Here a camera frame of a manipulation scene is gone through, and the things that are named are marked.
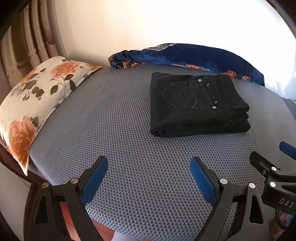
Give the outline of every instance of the floral pillow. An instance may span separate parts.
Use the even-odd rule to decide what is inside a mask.
[[[0,105],[0,139],[28,174],[28,149],[51,113],[91,73],[100,69],[61,56],[24,77]]]

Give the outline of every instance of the metal pin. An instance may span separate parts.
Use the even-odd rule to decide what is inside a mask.
[[[43,188],[47,188],[48,186],[49,186],[49,183],[48,182],[45,182],[45,183],[42,184],[42,187]]]
[[[78,182],[78,178],[72,178],[70,182],[72,184],[76,184]]]
[[[249,183],[249,187],[254,189],[256,185],[254,183]]]
[[[228,181],[227,181],[225,178],[221,178],[221,179],[220,179],[220,183],[222,183],[222,184],[227,184]]]
[[[269,184],[270,184],[270,186],[273,187],[273,188],[276,187],[276,184],[275,184],[274,182],[270,182]]]

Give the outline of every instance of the jeans back pocket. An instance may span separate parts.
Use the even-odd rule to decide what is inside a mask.
[[[217,110],[201,79],[171,82],[161,93],[175,109]]]

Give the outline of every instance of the bed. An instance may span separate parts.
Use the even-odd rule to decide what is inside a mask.
[[[192,240],[212,207],[205,202],[189,169],[199,156],[219,177],[261,193],[264,178],[249,162],[257,151],[282,170],[296,162],[279,151],[296,146],[296,105],[263,86],[232,79],[249,104],[247,133],[157,138],[150,134],[151,74],[214,74],[197,69],[141,65],[103,68],[87,77],[51,114],[30,149],[29,169],[51,184],[67,182],[99,155],[108,172],[86,206],[91,218],[128,236],[151,241]],[[274,209],[266,206],[269,220]],[[232,206],[222,236],[230,229]]]

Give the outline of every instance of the red tile floor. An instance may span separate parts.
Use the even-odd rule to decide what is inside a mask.
[[[75,240],[75,241],[80,241],[77,232],[74,228],[70,213],[68,211],[67,208],[67,204],[65,202],[61,202],[61,209],[62,209],[62,213],[68,228],[68,232],[71,236],[71,239]],[[100,235],[102,236],[102,238],[104,239],[104,241],[111,241],[113,238],[113,235],[115,233],[114,230],[107,228],[106,226],[98,223],[97,221],[92,219],[92,222],[94,224],[94,226],[96,227],[96,229],[98,230],[98,232],[100,233]]]

